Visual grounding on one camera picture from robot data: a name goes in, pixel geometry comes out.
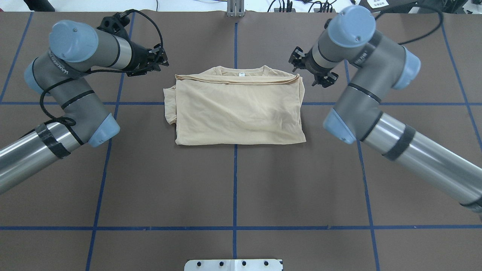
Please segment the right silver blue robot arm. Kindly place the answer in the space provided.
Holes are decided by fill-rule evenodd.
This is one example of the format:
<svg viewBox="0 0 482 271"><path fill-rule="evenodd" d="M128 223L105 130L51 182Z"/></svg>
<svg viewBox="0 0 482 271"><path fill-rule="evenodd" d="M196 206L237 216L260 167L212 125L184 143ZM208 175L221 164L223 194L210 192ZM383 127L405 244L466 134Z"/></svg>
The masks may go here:
<svg viewBox="0 0 482 271"><path fill-rule="evenodd" d="M308 52L296 47L288 61L294 69L313 74L313 84L324 88L338 79L332 70L339 63L353 65L357 72L324 120L324 129L347 144L367 144L481 214L481 168L380 109L391 90L401 90L415 79L421 62L379 32L367 8L344 8L327 21Z"/></svg>

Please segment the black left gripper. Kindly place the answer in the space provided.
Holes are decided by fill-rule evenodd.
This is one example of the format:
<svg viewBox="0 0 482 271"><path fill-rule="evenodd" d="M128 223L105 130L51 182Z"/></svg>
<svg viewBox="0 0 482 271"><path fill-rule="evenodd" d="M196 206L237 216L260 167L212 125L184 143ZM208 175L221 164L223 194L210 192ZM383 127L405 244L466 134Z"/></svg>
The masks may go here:
<svg viewBox="0 0 482 271"><path fill-rule="evenodd" d="M117 45L114 61L107 68L126 73L128 77L141 76L148 72L160 72L161 67L169 67L167 54L162 44L156 44L153 49L145 48L129 37L126 26L130 23L127 13L115 13L104 17L98 30L113 36Z"/></svg>

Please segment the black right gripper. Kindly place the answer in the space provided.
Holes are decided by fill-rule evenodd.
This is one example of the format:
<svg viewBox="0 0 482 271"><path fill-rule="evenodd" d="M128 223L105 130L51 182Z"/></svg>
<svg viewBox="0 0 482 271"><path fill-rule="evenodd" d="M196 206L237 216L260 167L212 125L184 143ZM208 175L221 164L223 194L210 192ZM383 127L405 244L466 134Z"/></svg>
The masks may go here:
<svg viewBox="0 0 482 271"><path fill-rule="evenodd" d="M331 72L331 68L319 65L312 55L312 50L304 53L300 47L296 47L291 53L288 62L294 67L292 72L297 69L306 69L314 76L312 87L321 85L323 88L328 88L335 84L339 75Z"/></svg>

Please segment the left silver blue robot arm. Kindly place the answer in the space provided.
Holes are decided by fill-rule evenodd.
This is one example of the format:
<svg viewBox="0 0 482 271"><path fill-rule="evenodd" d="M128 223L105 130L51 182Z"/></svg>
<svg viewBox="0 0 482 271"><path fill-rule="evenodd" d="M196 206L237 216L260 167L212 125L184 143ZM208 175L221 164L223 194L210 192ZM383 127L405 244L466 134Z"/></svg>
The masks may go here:
<svg viewBox="0 0 482 271"><path fill-rule="evenodd" d="M160 43L153 48L131 41L126 26L132 13L147 17L131 9L104 17L96 28L72 20L53 25L48 50L24 72L26 84L40 94L39 105L48 120L1 150L1 193L80 146L97 147L119 133L119 124L86 76L101 72L141 76L169 66L157 25Z"/></svg>

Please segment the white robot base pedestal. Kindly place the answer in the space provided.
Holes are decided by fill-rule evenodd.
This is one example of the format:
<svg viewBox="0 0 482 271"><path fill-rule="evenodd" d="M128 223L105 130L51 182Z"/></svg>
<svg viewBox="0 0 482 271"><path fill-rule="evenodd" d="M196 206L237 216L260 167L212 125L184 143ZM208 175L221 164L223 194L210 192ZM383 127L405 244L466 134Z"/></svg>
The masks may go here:
<svg viewBox="0 0 482 271"><path fill-rule="evenodd" d="M195 259L189 260L184 271L283 271L280 259Z"/></svg>

